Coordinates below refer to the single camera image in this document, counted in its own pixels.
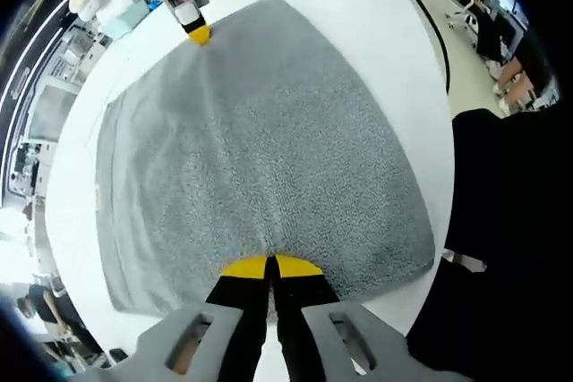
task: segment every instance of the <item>gray towel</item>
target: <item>gray towel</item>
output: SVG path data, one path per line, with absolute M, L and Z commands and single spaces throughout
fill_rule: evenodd
M 114 305 L 164 314 L 204 300 L 228 263 L 261 254 L 310 260 L 343 299 L 430 267 L 412 169 L 342 55 L 281 0 L 212 33 L 107 109 L 98 239 Z

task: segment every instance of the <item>black cable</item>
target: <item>black cable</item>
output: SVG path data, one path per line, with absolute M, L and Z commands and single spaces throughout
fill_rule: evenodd
M 436 26 L 436 23 L 434 22 L 432 16 L 430 15 L 428 10 L 426 9 L 424 4 L 422 3 L 422 0 L 415 0 L 415 1 L 418 3 L 420 8 L 422 9 L 423 14 L 426 16 L 426 18 L 428 19 L 428 21 L 432 25 L 433 31 L 436 33 L 436 36 L 438 37 L 438 40 L 440 41 L 441 53 L 444 56 L 444 64 L 446 66 L 446 92 L 449 93 L 449 59 L 448 59 L 448 50 L 446 49 L 446 44 L 444 43 L 444 39 L 441 37 L 441 33 L 438 30 L 438 26 Z

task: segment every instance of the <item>white table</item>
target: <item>white table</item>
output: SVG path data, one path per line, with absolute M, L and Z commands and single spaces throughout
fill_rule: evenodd
M 217 21 L 256 0 L 210 0 Z M 388 117 L 420 184 L 436 241 L 436 264 L 449 224 L 454 150 L 449 106 L 431 42 L 409 0 L 286 0 L 355 68 Z M 99 258 L 94 183 L 98 131 L 106 104 L 186 35 L 160 7 L 116 41 L 85 82 L 62 130 L 47 191 L 47 229 L 59 272 L 86 326 L 104 349 L 135 349 L 155 318 L 113 309 Z M 429 292 L 437 265 L 367 307 L 406 334 Z M 257 377 L 286 368 L 270 329 Z

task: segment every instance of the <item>gray plastic part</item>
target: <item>gray plastic part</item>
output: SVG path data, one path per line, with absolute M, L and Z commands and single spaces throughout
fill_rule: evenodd
M 135 354 L 111 369 L 89 369 L 70 378 L 73 382 L 216 382 L 231 336 L 243 315 L 239 309 L 198 302 L 177 310 L 137 339 Z M 192 357 L 192 366 L 183 376 L 167 362 L 183 335 L 197 321 L 210 326 Z
M 311 306 L 303 314 L 328 382 L 471 380 L 425 367 L 410 356 L 406 339 L 398 331 L 359 304 L 340 301 Z M 351 357 L 366 369 L 365 374 L 356 372 Z

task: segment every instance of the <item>floor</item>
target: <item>floor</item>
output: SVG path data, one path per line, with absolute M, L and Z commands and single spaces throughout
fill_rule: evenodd
M 439 40 L 417 2 L 412 1 L 428 30 L 436 51 L 436 57 L 442 70 L 444 70 Z M 497 106 L 497 100 L 492 94 L 492 87 L 495 82 L 490 77 L 483 60 L 471 47 L 469 37 L 462 30 L 448 27 L 445 13 L 455 12 L 456 7 L 448 0 L 422 0 L 422 2 L 436 23 L 448 51 L 451 78 L 449 106 L 452 118 L 460 112 L 481 107 L 489 109 L 497 116 L 502 116 Z

